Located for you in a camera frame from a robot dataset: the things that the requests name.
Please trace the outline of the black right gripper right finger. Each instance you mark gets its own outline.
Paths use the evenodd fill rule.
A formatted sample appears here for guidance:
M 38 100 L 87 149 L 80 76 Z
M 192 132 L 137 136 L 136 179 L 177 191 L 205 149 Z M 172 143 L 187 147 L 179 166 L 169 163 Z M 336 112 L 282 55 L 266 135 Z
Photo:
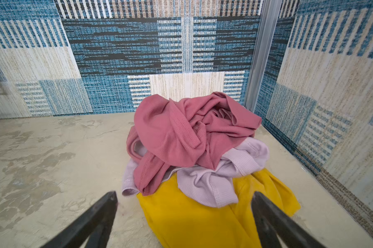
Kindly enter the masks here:
M 251 200 L 251 210 L 263 248 L 325 248 L 260 192 Z

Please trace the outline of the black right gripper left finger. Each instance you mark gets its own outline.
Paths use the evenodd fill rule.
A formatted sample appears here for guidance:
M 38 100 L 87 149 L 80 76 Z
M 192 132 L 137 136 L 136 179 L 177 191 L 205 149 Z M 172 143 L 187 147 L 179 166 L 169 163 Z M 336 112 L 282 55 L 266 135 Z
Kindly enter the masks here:
M 95 202 L 58 235 L 43 245 L 44 248 L 107 247 L 118 205 L 117 194 L 110 191 Z

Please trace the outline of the light lilac cloth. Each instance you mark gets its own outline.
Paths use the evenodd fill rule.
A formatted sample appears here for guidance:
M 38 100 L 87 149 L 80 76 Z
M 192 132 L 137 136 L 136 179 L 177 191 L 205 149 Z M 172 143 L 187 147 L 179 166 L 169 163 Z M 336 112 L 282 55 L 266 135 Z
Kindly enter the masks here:
M 152 195 L 160 184 L 177 174 L 179 189 L 188 197 L 208 207 L 224 207 L 237 203 L 238 197 L 232 180 L 264 169 L 269 158 L 269 149 L 261 141 L 248 137 L 241 145 L 224 153 L 217 169 L 199 165 L 192 167 L 170 166 L 153 183 L 145 195 Z

